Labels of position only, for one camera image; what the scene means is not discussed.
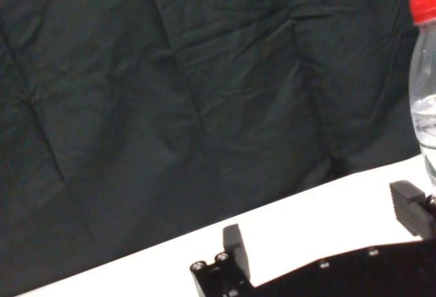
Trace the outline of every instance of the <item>black cloth backdrop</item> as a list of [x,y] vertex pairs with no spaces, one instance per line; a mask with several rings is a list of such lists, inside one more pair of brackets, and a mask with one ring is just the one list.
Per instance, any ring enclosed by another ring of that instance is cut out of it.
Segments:
[[416,37],[408,0],[0,0],[0,295],[415,155]]

